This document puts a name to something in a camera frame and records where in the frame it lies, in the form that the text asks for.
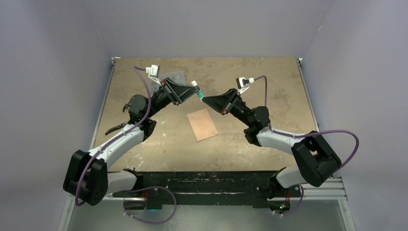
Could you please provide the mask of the green white glue stick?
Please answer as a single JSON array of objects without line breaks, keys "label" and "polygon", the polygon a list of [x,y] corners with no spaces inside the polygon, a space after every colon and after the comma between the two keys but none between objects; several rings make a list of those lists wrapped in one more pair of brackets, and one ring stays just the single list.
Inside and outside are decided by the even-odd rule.
[{"label": "green white glue stick", "polygon": [[202,101],[202,100],[203,100],[203,97],[204,97],[204,93],[202,92],[202,90],[201,90],[201,88],[199,87],[198,83],[197,83],[195,80],[193,80],[193,81],[191,82],[191,84],[192,84],[194,87],[196,87],[196,89],[197,89],[196,94],[197,94],[198,98],[200,99],[200,101]]}]

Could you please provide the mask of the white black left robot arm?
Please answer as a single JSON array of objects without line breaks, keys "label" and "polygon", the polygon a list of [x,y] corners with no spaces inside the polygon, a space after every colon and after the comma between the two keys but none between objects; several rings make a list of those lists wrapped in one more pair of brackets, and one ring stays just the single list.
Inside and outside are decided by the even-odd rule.
[{"label": "white black left robot arm", "polygon": [[182,85],[169,78],[163,79],[158,91],[152,95],[136,94],[124,106],[129,121],[114,127],[118,133],[105,143],[73,153],[63,183],[63,190],[75,196],[76,203],[98,204],[105,195],[126,191],[137,197],[143,192],[143,183],[137,180],[134,170],[109,172],[109,168],[134,146],[143,143],[153,133],[157,124],[152,116],[169,104],[180,105],[200,91],[194,80]]}]

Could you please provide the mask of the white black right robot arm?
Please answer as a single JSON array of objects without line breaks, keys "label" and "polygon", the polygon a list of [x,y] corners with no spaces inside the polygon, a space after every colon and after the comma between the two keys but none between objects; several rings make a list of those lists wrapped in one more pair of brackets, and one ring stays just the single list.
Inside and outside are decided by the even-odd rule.
[{"label": "white black right robot arm", "polygon": [[202,101],[218,113],[231,114],[243,122],[247,126],[243,132],[250,144],[277,149],[294,157],[295,167],[285,167],[272,176],[270,189],[274,195],[281,196],[290,187],[305,183],[319,187],[342,164],[321,134],[312,131],[296,135],[272,129],[268,108],[249,108],[236,89],[203,97]]}]

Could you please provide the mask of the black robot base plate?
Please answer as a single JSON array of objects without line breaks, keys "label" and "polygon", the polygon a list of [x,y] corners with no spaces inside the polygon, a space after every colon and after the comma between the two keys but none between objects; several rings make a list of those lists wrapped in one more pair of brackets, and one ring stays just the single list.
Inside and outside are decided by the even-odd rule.
[{"label": "black robot base plate", "polygon": [[233,205],[253,208],[290,208],[290,198],[301,195],[298,184],[285,189],[272,181],[276,171],[178,171],[135,172],[123,171],[125,179],[115,179],[116,172],[108,174],[104,186],[86,199],[96,205],[105,196],[125,200],[125,207],[135,209],[131,202],[141,198],[146,209],[162,209],[164,205]]}]

